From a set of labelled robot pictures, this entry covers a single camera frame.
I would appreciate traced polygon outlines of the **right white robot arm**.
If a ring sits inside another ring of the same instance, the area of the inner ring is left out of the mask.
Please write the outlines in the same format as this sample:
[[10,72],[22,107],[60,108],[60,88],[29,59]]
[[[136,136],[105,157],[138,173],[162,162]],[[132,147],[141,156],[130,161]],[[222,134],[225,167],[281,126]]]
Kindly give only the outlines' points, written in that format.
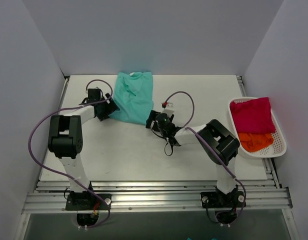
[[172,123],[174,116],[151,110],[145,127],[160,133],[160,138],[173,149],[183,145],[200,144],[209,159],[216,164],[217,203],[228,206],[234,201],[236,188],[235,159],[240,141],[217,119],[197,127],[179,127]]

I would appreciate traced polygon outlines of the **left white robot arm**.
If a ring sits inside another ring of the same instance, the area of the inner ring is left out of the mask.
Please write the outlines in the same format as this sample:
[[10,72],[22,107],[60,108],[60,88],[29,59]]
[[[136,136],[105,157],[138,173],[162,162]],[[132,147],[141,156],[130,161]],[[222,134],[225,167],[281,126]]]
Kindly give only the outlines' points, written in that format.
[[89,88],[80,106],[50,118],[48,150],[64,167],[70,183],[70,201],[77,202],[84,210],[94,206],[95,197],[81,159],[84,144],[82,126],[94,118],[102,122],[119,110],[110,93],[103,94],[99,88]]

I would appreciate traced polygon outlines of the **teal t-shirt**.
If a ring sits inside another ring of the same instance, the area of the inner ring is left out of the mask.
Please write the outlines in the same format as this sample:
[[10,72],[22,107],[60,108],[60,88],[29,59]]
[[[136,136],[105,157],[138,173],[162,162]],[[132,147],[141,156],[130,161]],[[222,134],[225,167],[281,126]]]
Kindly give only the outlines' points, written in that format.
[[110,118],[132,124],[145,125],[153,102],[153,75],[147,72],[120,72],[115,82],[113,100],[119,107]]

